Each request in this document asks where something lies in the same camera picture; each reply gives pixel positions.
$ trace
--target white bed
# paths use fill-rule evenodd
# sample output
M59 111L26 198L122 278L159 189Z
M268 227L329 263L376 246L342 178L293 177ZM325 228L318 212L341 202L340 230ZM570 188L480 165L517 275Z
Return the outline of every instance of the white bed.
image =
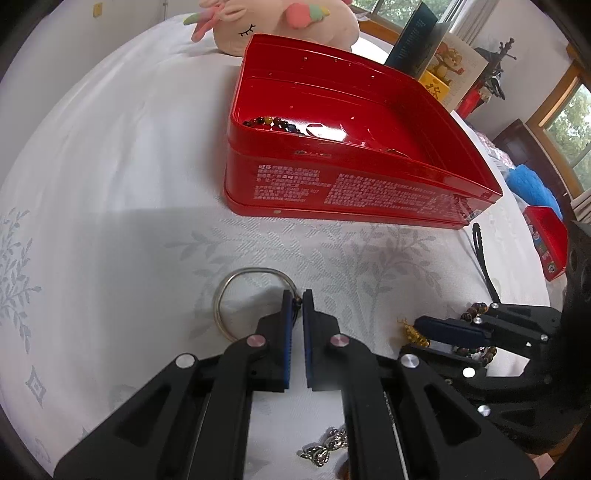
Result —
M49 472L178 353L225 349L211 301L236 268L286 272L345 333L388 356L404 343L397 319L458 317L490 301L468 229L228 210L225 131L241 59L218 53L211 35L192 44L190 33L173 18L96 66L46 117L0 192L0 403ZM365 40L354 48L384 60ZM490 167L506 194L478 217L493 283L506 303L548 305L528 228ZM235 283L224 311L246 335L278 309L282 285L264 275ZM524 364L500 351L490 372L516 375ZM342 423L338 393L306 388L300 321L290 389L255 396L245 479L333 478L346 452L317 469L296 451Z

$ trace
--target blue fabric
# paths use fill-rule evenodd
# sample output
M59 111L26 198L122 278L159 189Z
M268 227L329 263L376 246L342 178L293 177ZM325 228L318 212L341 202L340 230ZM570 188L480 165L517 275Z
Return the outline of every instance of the blue fabric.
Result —
M513 193L523 198L530 205L550 207L562 220L562 212L552 192L549 191L538 177L538 174L525 165L517 165L505 179Z

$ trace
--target red tin box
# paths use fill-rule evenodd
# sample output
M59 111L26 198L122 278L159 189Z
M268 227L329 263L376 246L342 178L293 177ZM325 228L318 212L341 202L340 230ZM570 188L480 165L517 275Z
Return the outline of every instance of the red tin box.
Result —
M302 135L248 127L280 117ZM275 35L249 43L228 126L239 215L461 228L502 196L479 151L416 80Z
M566 225L550 207L530 205L523 212L535 249L540 256L546 280L551 281L566 270L569 233Z

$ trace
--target small red box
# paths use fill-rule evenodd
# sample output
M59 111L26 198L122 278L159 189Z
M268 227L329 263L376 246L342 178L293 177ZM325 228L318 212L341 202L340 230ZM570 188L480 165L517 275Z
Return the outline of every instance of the small red box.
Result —
M529 205L523 217L530 228L546 280L562 275L569 247L569 233L564 223L550 207Z

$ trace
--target silver charm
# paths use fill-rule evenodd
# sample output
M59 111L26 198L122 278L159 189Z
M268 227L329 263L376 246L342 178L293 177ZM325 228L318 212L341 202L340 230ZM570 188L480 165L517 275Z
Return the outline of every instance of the silver charm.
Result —
M322 445L312 445L308 448L302 448L302 452L298 455L320 467L329 461L330 452L334 452L340 448L347 448L346 430L330 429Z

